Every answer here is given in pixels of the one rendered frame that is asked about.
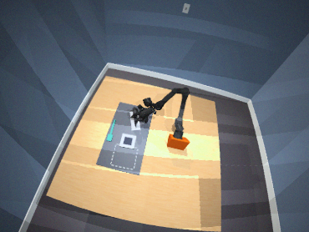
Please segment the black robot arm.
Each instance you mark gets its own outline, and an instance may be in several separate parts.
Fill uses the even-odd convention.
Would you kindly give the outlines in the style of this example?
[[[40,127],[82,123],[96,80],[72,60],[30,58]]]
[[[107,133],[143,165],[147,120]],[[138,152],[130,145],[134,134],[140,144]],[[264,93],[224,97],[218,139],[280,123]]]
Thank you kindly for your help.
[[[181,93],[182,101],[180,105],[179,116],[177,119],[175,119],[175,122],[174,122],[176,130],[174,132],[173,137],[175,139],[182,139],[182,136],[184,133],[183,132],[184,130],[183,117],[184,117],[184,112],[185,112],[185,102],[190,94],[190,90],[188,88],[174,88],[157,103],[152,103],[150,97],[144,98],[143,102],[144,102],[144,106],[148,107],[146,109],[147,114],[152,114],[152,113],[156,114],[157,111],[155,110],[161,110],[164,107],[165,103],[168,102],[176,93]]]

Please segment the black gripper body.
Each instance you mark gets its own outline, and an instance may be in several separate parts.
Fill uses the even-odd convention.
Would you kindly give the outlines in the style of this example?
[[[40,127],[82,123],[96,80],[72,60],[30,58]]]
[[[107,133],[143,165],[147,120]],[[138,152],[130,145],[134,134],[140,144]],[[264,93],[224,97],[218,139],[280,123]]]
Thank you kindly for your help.
[[[140,112],[138,111],[137,108],[133,108],[133,115],[135,115],[135,116],[139,115],[146,123],[149,121],[148,120],[149,114],[147,114],[146,108],[144,108],[144,110],[142,110]]]

